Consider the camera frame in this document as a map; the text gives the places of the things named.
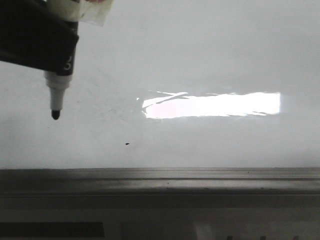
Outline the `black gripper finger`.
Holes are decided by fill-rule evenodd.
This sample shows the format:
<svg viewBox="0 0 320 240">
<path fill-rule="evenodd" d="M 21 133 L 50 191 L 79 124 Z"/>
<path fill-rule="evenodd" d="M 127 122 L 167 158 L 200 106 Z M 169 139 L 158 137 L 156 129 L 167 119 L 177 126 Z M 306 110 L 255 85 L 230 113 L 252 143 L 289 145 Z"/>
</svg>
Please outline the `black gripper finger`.
<svg viewBox="0 0 320 240">
<path fill-rule="evenodd" d="M 71 75 L 78 40 L 78 23 L 51 13 L 43 0 L 0 2 L 3 62 Z"/>
</svg>

